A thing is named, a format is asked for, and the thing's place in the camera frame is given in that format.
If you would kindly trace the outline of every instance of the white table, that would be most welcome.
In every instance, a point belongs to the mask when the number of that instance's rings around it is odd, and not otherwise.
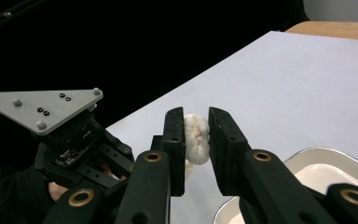
[[[283,161],[309,147],[358,159],[358,40],[267,33],[107,131],[136,157],[162,135],[165,113],[178,106],[205,118],[209,106],[226,110],[252,148]],[[172,197],[171,223],[212,223],[229,198],[218,190],[211,162],[196,165],[185,195]]]

